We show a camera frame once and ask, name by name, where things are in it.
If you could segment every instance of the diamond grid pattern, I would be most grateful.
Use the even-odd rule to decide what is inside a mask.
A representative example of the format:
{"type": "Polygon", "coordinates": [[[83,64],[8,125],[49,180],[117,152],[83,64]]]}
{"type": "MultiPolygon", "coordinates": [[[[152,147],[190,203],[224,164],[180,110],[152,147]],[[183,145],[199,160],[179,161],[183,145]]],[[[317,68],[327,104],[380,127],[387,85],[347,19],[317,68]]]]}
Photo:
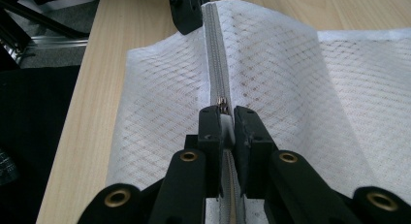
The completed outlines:
{"type": "MultiPolygon", "coordinates": [[[[411,202],[410,37],[316,32],[253,4],[216,5],[232,106],[255,110],[277,145],[303,155],[333,189],[352,196],[375,185],[411,202]]],[[[131,50],[121,99],[108,184],[144,189],[209,105],[203,29],[131,50]]],[[[246,203],[247,223],[266,223],[256,206],[246,203]]]]}
{"type": "Polygon", "coordinates": [[[198,30],[129,52],[108,184],[145,189],[165,175],[185,135],[197,133],[198,111],[209,105],[204,42],[198,30]]]}
{"type": "Polygon", "coordinates": [[[411,200],[411,36],[323,42],[335,90],[380,186],[411,200]]]}
{"type": "Polygon", "coordinates": [[[243,2],[218,6],[232,104],[255,110],[278,147],[302,154],[338,191],[377,183],[334,90],[317,32],[243,2]],[[358,170],[344,170],[348,165],[358,170]]]}
{"type": "MultiPolygon", "coordinates": [[[[320,43],[271,10],[217,7],[233,107],[255,110],[277,145],[303,155],[333,189],[351,197],[375,185],[411,201],[409,40],[320,43]]],[[[245,202],[247,222],[260,223],[261,209],[245,202]]]]}

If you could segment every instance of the white mesh fabric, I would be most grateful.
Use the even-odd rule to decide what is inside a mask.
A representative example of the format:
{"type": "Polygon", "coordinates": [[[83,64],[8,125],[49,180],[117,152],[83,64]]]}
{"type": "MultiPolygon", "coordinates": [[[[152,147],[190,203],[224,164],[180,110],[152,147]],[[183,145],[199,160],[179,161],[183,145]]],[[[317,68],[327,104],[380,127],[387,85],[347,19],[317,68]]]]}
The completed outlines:
{"type": "MultiPolygon", "coordinates": [[[[232,106],[256,111],[278,147],[303,155],[333,189],[352,197],[374,185],[411,202],[411,30],[320,32],[319,42],[277,12],[217,7],[232,106]]],[[[265,223],[251,203],[247,222],[265,223]]]]}
{"type": "Polygon", "coordinates": [[[111,147],[107,184],[140,189],[164,177],[209,106],[203,29],[130,50],[111,147]]]}
{"type": "MultiPolygon", "coordinates": [[[[411,203],[411,29],[316,32],[253,4],[216,5],[231,106],[256,111],[331,188],[380,186],[411,203]]],[[[165,175],[210,105],[206,59],[203,29],[129,52],[108,184],[144,189],[165,175]]],[[[246,202],[247,223],[266,223],[262,203],[246,202]]]]}

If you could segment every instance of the wooden table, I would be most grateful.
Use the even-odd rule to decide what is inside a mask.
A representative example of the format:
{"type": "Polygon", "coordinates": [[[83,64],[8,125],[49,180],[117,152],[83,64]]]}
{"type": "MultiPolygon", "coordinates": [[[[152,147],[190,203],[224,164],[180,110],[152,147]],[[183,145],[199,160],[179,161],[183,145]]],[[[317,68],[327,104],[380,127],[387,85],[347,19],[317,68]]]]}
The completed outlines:
{"type": "MultiPolygon", "coordinates": [[[[411,26],[411,0],[244,1],[318,30],[411,26]]],[[[77,223],[105,187],[127,50],[175,31],[168,0],[100,0],[38,223],[77,223]]]]}

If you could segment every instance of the brass grommet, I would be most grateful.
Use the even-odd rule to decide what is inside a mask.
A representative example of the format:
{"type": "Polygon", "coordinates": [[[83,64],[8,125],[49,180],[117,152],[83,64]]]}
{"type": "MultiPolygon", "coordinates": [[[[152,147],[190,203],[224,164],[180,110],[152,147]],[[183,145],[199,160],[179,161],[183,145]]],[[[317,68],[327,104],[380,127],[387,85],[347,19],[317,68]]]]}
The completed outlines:
{"type": "Polygon", "coordinates": [[[366,194],[366,198],[373,205],[383,210],[395,211],[398,209],[398,205],[396,204],[396,202],[385,194],[378,192],[369,192],[368,194],[366,194]]]}
{"type": "Polygon", "coordinates": [[[196,161],[199,156],[193,151],[185,151],[180,154],[180,159],[184,162],[196,161]]]}
{"type": "Polygon", "coordinates": [[[299,160],[299,158],[296,155],[288,152],[280,153],[279,157],[282,161],[286,163],[295,163],[299,160]]]}
{"type": "Polygon", "coordinates": [[[121,207],[130,200],[131,194],[128,189],[120,188],[110,192],[104,200],[104,204],[110,208],[121,207]]]}

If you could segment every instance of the black clamp jaw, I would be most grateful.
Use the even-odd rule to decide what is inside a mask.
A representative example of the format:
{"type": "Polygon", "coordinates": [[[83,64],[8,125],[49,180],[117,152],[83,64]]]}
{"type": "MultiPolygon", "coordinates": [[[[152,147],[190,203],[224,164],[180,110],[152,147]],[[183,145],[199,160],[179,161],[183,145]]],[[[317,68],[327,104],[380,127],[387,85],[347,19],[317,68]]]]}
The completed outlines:
{"type": "MultiPolygon", "coordinates": [[[[187,135],[164,179],[143,191],[128,184],[105,188],[79,223],[204,223],[206,198],[224,196],[221,114],[217,106],[200,111],[198,135],[187,135]]],[[[301,155],[279,150],[254,111],[236,107],[234,116],[241,196],[265,200],[269,223],[411,223],[411,207],[395,194],[363,187],[349,199],[301,155]]]]}
{"type": "Polygon", "coordinates": [[[169,0],[173,23],[177,30],[187,35],[203,26],[202,5],[209,0],[169,0]]]}

